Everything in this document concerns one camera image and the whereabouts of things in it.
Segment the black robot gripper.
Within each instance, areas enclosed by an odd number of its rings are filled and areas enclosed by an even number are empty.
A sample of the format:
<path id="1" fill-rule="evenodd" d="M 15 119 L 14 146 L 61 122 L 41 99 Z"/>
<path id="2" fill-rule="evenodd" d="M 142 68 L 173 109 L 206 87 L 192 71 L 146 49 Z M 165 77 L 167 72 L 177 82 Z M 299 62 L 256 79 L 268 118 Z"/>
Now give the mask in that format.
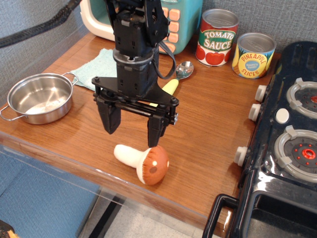
<path id="1" fill-rule="evenodd" d="M 166 125 L 177 121 L 178 99 L 158 85 L 159 49 L 134 58 L 113 51 L 117 77 L 94 77 L 94 100 L 105 131 L 113 134 L 121 123 L 122 110 L 148 117 L 148 146 L 156 147 Z"/>

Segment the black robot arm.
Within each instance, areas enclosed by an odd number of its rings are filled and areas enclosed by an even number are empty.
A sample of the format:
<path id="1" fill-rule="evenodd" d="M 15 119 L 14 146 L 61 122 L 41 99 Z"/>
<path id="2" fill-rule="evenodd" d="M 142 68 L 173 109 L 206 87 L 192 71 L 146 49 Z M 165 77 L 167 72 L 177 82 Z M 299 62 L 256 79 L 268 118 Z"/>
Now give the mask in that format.
<path id="1" fill-rule="evenodd" d="M 148 146 L 155 147 L 165 129 L 177 120 L 177 98 L 158 85 L 159 50 L 172 52 L 163 42 L 169 20 L 159 0 L 108 0 L 114 31 L 116 77 L 94 77 L 94 100 L 105 131 L 112 134 L 123 110 L 148 118 Z"/>

